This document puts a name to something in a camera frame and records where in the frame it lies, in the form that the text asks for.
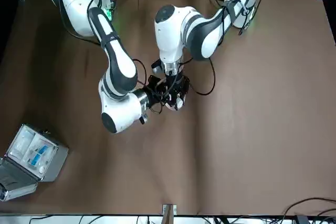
blue label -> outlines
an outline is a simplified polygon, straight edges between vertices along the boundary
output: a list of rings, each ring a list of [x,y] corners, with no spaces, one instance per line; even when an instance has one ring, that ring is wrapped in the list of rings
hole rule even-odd
[[[47,145],[43,146],[43,147],[38,151],[39,154],[43,154],[43,152],[45,152],[45,151],[47,150],[47,148],[48,148]]]
[[[36,154],[34,159],[31,161],[31,165],[35,166],[40,157],[40,155]]]

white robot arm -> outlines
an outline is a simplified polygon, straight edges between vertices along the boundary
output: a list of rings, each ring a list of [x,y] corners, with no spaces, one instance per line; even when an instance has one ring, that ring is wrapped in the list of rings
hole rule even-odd
[[[108,57],[108,69],[99,82],[101,117],[112,133],[126,129],[141,119],[149,106],[145,91],[135,90],[138,73],[104,10],[111,0],[52,0],[62,19],[67,16],[77,33],[75,37],[95,36]]]
[[[186,47],[193,59],[209,58],[219,41],[233,24],[242,28],[245,17],[250,19],[256,0],[225,0],[224,8],[210,19],[192,7],[163,6],[155,17],[155,35],[165,73],[179,61]]]

brown table surface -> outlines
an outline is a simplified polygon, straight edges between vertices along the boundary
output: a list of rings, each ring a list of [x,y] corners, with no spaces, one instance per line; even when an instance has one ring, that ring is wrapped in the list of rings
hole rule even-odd
[[[148,73],[159,57],[154,17],[165,4],[216,12],[208,0],[139,0],[139,9],[138,0],[118,0],[114,25]],[[70,154],[54,183],[0,211],[159,214],[173,203],[184,215],[277,215],[306,197],[336,197],[336,48],[323,3],[263,0],[237,33],[214,53],[211,95],[190,92],[181,111],[150,113],[145,126],[112,135],[100,120],[104,52],[69,36],[51,0],[20,4],[0,67],[0,151],[27,122]],[[186,74],[201,91],[212,85],[207,62],[190,63]]]

wire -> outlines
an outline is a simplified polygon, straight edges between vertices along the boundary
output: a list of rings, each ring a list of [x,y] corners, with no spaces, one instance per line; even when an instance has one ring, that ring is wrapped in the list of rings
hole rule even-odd
[[[326,212],[332,212],[332,211],[336,211],[336,208],[330,208],[327,210],[324,210],[322,212],[320,212],[318,215],[316,215],[316,217],[313,219],[312,224],[314,224],[317,221],[317,217],[321,216],[322,214],[325,214]]]
[[[256,16],[256,14],[257,14],[257,11],[258,11],[258,9],[259,9],[259,6],[260,6],[260,3],[261,3],[261,1],[262,1],[262,0],[259,0],[259,2],[258,2],[258,5],[257,5],[257,7],[256,7],[256,9],[255,9],[255,11],[254,11],[254,13],[253,13],[253,17],[252,17],[252,18],[250,18],[250,20],[249,20],[249,23],[251,23],[251,22],[253,21],[254,17]]]
[[[138,10],[139,10],[139,2],[140,2],[140,1],[138,0]]]
[[[84,215],[82,217],[80,217],[80,220],[79,220],[78,224],[80,224],[82,222],[83,217],[84,217]]]
[[[237,220],[240,220],[242,218],[249,218],[249,219],[257,219],[257,220],[265,220],[265,218],[262,217],[255,217],[255,216],[250,216],[250,215],[241,215],[239,216],[237,219],[235,219],[234,221],[230,222],[230,224],[234,224]]]
[[[212,6],[214,6],[215,8],[218,8],[218,7],[222,7],[222,5],[217,1],[217,0],[215,0],[216,1],[216,3],[217,3],[217,5],[218,6],[216,6],[211,0],[209,0],[209,2],[210,2],[210,4],[212,5]]]
[[[325,221],[329,220],[329,219],[335,219],[336,217],[335,216],[329,216],[329,217],[326,217],[324,218],[323,220],[321,220],[320,224],[324,223]]]
[[[29,224],[31,224],[32,220],[42,220],[42,219],[47,219],[47,218],[50,218],[54,215],[47,215],[47,216],[44,216],[44,217],[41,217],[41,218],[31,218],[30,221],[29,221]]]
[[[88,5],[87,12],[88,12],[89,6],[91,5],[92,1],[93,1],[93,0],[91,0],[90,4]],[[75,37],[75,38],[77,38],[77,39],[81,39],[81,40],[87,41],[87,42],[89,42],[89,43],[95,44],[95,45],[97,45],[97,46],[100,46],[100,44],[97,43],[97,42],[94,42],[94,41],[92,41],[92,40],[85,39],[85,38],[82,38],[82,37],[80,37],[80,36],[78,36],[78,35],[76,35],[76,34],[73,34],[73,33],[68,29],[68,27],[66,26],[65,21],[64,21],[64,18],[63,18],[63,15],[62,15],[62,8],[61,8],[61,6],[63,5],[63,0],[58,0],[58,5],[59,5],[59,12],[60,12],[60,15],[61,15],[62,24],[63,24],[63,26],[65,27],[66,31],[67,31],[71,36],[73,36],[73,37]]]
[[[212,63],[211,58],[209,58],[209,62],[210,62],[210,64],[211,64],[211,69],[212,69],[212,72],[213,72],[213,75],[214,75],[214,84],[213,84],[213,86],[212,86],[212,88],[211,88],[211,90],[210,90],[209,92],[207,92],[207,93],[200,93],[200,92],[196,91],[195,88],[192,86],[192,84],[191,84],[191,82],[190,82],[190,79],[189,79],[188,77],[186,77],[186,78],[189,80],[189,85],[190,85],[190,87],[192,88],[192,90],[193,90],[196,94],[206,96],[206,95],[211,94],[211,93],[214,91],[214,89],[215,89],[215,86],[216,86],[216,71],[215,71],[214,64]]]
[[[92,221],[90,221],[88,224],[93,223],[95,220],[98,220],[98,219],[101,218],[101,217],[104,217],[104,215],[101,215],[101,216],[98,216],[98,217],[94,218],[94,219],[93,219]]]
[[[204,219],[206,222],[208,222],[209,224],[212,224],[208,219],[201,217],[202,219]]]
[[[146,71],[146,67],[145,67],[145,65],[142,63],[141,60],[138,60],[138,59],[132,59],[132,60],[133,60],[133,61],[136,61],[136,62],[138,62],[138,63],[140,63],[140,64],[142,65],[142,67],[143,67],[143,70],[145,71],[145,82],[142,83],[141,81],[138,80],[138,83],[142,84],[142,85],[145,87],[145,86],[146,86],[146,82],[147,82],[147,71]]]
[[[312,198],[307,198],[307,199],[300,200],[300,201],[298,201],[298,202],[296,202],[296,203],[293,203],[292,205],[290,205],[290,206],[286,209],[285,213],[283,214],[283,218],[281,219],[280,224],[282,224],[283,220],[284,220],[285,217],[286,217],[286,214],[288,213],[288,211],[289,211],[292,207],[294,207],[294,206],[296,206],[296,205],[298,205],[298,204],[301,204],[301,203],[303,203],[303,202],[306,202],[306,201],[311,201],[311,200],[322,200],[322,201],[327,201],[327,202],[331,202],[331,203],[336,204],[336,200],[334,200],[334,199],[321,198],[321,197],[312,197]]]

open case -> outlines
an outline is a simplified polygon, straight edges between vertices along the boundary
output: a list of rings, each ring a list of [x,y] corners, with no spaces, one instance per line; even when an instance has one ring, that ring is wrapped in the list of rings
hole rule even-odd
[[[54,181],[68,148],[23,124],[0,158],[0,200],[7,201],[36,190],[38,182]]]

